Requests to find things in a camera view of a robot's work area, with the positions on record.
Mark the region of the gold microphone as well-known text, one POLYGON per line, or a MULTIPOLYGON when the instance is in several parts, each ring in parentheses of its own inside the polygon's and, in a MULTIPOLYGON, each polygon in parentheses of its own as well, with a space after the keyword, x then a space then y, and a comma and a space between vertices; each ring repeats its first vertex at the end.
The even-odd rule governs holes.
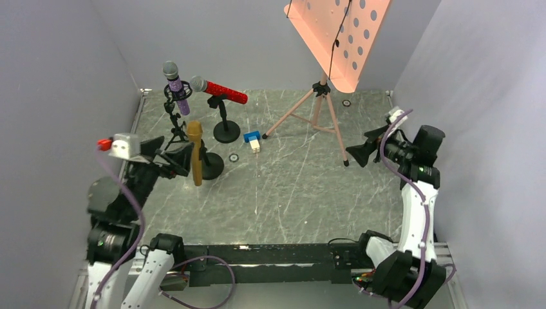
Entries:
POLYGON ((187 136, 193 143, 191 153, 191 171, 193 174, 194 185, 199 187, 202 185, 202 159, 200 158, 200 149, 202 146, 203 129, 199 121, 193 120, 187 124, 187 136))

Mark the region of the purple glitter microphone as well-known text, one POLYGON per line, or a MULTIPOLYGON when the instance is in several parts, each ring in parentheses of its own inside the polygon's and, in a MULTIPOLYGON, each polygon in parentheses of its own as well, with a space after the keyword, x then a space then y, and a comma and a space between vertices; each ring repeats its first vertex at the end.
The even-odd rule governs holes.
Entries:
POLYGON ((183 116, 189 115, 190 107, 187 101, 184 83, 180 79, 178 73, 178 66, 173 61, 165 61, 162 66, 162 71, 168 81, 173 101, 176 103, 183 116))

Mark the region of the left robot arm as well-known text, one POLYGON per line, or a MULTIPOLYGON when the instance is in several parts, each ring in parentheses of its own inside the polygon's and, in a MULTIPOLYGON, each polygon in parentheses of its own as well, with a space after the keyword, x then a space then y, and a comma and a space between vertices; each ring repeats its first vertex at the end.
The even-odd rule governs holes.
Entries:
POLYGON ((142 142, 137 135, 119 133, 95 146, 107 176, 88 191, 86 308, 146 308, 167 273, 183 269, 187 254, 182 237, 158 234, 148 245, 142 273, 124 293, 144 235, 142 208, 157 179, 189 174, 193 145, 166 151, 163 142, 162 136, 142 142))

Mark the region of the black tripod shock-mount stand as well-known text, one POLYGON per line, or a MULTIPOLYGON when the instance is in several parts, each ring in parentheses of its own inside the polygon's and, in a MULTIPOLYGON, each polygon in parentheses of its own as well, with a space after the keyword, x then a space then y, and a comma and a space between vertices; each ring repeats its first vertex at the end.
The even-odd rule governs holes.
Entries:
POLYGON ((186 143, 189 141, 189 139, 187 138, 187 135, 184 131, 184 128, 186 127, 186 122, 183 121, 182 124, 178 123, 182 116, 179 113, 174 112, 174 109, 178 106, 178 104, 177 101, 174 99, 173 94, 171 93, 169 85, 166 85, 164 87, 164 96, 166 98, 166 101, 164 102, 164 109, 165 112, 169 115, 169 119, 173 125, 173 128, 171 129, 171 133, 173 134, 173 136, 165 147, 166 149, 169 149, 172 144, 186 143))

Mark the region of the red glitter microphone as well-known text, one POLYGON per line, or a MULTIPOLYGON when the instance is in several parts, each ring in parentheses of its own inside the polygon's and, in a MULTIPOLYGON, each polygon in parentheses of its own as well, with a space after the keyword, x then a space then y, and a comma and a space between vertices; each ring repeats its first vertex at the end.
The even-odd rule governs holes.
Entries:
POLYGON ((207 81, 201 76, 193 76, 189 81, 189 84, 192 90, 196 92, 204 92, 214 96, 225 95, 227 100, 237 102, 239 104, 246 104, 248 101, 248 96, 246 94, 207 81))

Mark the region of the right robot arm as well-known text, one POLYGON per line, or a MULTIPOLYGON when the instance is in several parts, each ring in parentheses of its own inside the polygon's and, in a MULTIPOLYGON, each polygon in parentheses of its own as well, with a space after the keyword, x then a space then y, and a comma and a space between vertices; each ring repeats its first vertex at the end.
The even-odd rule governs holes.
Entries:
POLYGON ((440 188, 440 171, 434 163, 445 134, 423 125, 411 142, 393 133, 381 145, 387 130, 388 126, 383 126, 368 131, 365 143, 346 150, 361 167, 373 152, 377 153, 375 162, 385 156, 398 164, 396 171, 403 176, 400 240, 394 244, 381 233, 367 231, 359 246, 375 268, 369 286, 373 294, 410 308, 425 308, 447 276, 446 269, 437 263, 433 244, 433 211, 440 188))

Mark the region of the black round-base mic stand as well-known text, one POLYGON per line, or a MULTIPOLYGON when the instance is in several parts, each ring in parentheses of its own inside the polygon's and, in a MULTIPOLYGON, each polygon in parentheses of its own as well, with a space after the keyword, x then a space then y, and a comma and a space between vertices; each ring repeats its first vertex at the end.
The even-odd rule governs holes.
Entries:
POLYGON ((212 95, 207 103, 210 108, 218 109, 221 117, 221 121, 213 129, 213 137, 220 143, 229 144, 239 138, 241 131, 237 123, 227 119, 225 99, 227 99, 226 95, 212 95))

